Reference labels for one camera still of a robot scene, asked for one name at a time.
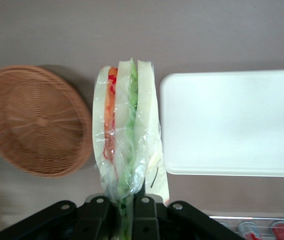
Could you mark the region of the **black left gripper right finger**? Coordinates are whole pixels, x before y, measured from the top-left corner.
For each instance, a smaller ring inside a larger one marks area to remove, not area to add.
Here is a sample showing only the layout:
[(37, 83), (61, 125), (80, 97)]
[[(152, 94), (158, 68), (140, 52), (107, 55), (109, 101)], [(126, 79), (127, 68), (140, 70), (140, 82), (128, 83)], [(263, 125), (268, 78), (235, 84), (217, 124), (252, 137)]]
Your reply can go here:
[(241, 240), (238, 234), (185, 201), (168, 206), (146, 194), (134, 194), (133, 240)]

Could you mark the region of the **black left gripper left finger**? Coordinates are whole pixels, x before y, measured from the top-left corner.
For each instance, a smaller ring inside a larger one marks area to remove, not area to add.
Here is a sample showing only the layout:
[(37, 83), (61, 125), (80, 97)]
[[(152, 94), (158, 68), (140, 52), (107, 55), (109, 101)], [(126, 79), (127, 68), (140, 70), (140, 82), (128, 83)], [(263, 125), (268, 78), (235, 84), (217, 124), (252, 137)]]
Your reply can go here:
[(0, 231), (0, 240), (109, 240), (116, 218), (117, 208), (105, 196), (80, 207), (63, 200)]

